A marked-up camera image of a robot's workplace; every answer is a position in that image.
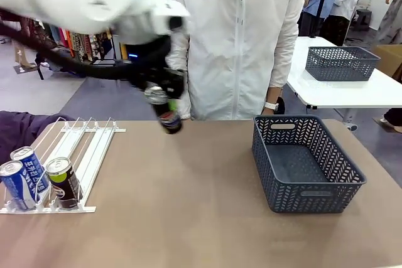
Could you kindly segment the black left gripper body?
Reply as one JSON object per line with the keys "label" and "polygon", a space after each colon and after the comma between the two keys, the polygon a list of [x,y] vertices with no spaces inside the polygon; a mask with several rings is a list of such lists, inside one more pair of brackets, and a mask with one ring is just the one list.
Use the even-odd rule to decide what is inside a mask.
{"label": "black left gripper body", "polygon": [[179,99],[185,90],[184,71],[168,66],[166,57],[170,51],[171,38],[131,45],[131,84],[145,91],[148,83],[155,83],[169,98]]}

